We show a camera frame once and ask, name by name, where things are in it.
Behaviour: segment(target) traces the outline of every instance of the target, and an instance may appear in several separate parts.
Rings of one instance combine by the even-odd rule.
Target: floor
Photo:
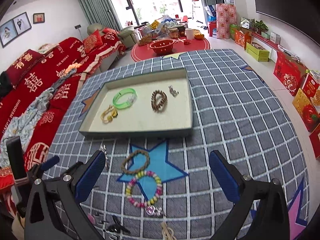
[[[293,96],[286,90],[282,83],[273,75],[275,63],[269,62],[257,62],[253,57],[247,54],[242,47],[237,45],[232,39],[221,40],[214,37],[209,37],[208,32],[201,29],[200,23],[189,23],[192,28],[199,29],[205,38],[209,41],[212,49],[233,49],[237,52],[250,67],[252,67],[256,73],[261,76],[266,84],[271,88],[274,94],[280,100],[283,108],[290,117],[292,124],[299,137],[303,153],[305,156],[308,174],[309,174],[309,186],[310,186],[310,204],[309,204],[309,220],[316,212],[320,203],[320,161],[316,160],[314,151],[309,139],[310,133],[307,131],[302,119],[298,112],[292,105]],[[132,64],[134,61],[131,58],[130,51],[121,57],[118,61],[116,60],[110,68],[118,68]]]

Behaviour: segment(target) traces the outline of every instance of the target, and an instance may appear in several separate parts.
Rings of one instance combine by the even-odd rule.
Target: pink patterned box
[[[236,7],[232,4],[220,3],[217,10],[217,39],[230,38],[230,24],[236,23]]]

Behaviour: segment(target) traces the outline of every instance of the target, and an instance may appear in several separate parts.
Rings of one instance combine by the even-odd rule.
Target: plaid tablecloth
[[[166,213],[165,221],[178,239],[209,239],[228,215],[233,204],[227,201],[208,164],[208,154],[218,149],[242,174],[256,180],[278,178],[290,203],[304,181],[300,218],[308,219],[308,172],[293,125],[271,89],[230,49],[192,51],[173,57],[157,57],[113,69],[87,80],[72,102],[57,131],[49,158],[60,157],[45,178],[63,173],[77,161],[86,162],[105,144],[110,158],[109,171],[103,171],[90,197],[82,203],[85,213],[100,212],[98,219],[112,222],[119,217],[131,236],[121,239],[162,239],[160,218],[151,218],[125,198],[125,184],[117,182],[121,162],[129,155],[130,144],[151,149],[161,142],[155,138],[86,139],[78,129],[84,118],[82,101],[108,81],[150,71],[185,67],[191,85],[193,131],[187,138],[169,140],[168,160],[188,173],[183,179],[164,184],[164,195],[157,203]],[[138,187],[134,197],[141,197]],[[71,235],[72,227],[60,208]],[[252,222],[249,214],[239,235]],[[103,230],[108,224],[96,223]]]

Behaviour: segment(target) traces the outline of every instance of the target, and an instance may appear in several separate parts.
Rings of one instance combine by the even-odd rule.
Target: brown beaded bracelet
[[[156,96],[157,94],[161,95],[161,101],[156,104]],[[152,109],[157,111],[157,110],[160,110],[160,108],[162,106],[164,106],[164,104],[167,102],[168,98],[167,98],[167,95],[160,91],[160,90],[156,90],[152,93],[152,96],[151,96],[151,106],[152,106]]]
[[[133,157],[135,157],[136,155],[138,154],[143,154],[145,157],[146,157],[146,162],[144,163],[144,165],[134,171],[128,171],[126,168],[125,168],[125,164],[131,160]],[[134,175],[134,174],[137,174],[138,172],[140,171],[144,171],[150,164],[150,157],[149,157],[149,153],[147,151],[144,151],[144,150],[135,150],[133,153],[131,153],[129,155],[128,158],[126,158],[122,164],[121,164],[121,170],[124,172],[124,174],[128,174],[128,175]]]

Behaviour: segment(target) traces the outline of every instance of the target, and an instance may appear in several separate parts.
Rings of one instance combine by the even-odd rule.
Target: yellow star
[[[99,93],[99,90],[97,90],[91,97],[82,101],[82,104],[84,104],[84,108],[82,109],[80,116],[84,114],[86,111],[88,111],[89,107],[91,106],[92,102],[94,101],[98,93]]]
[[[174,54],[170,54],[170,55],[166,55],[166,56],[163,56],[162,58],[165,59],[165,58],[175,58],[175,59],[179,59],[180,55],[181,54],[184,54],[186,52],[178,52],[178,53],[174,53]]]

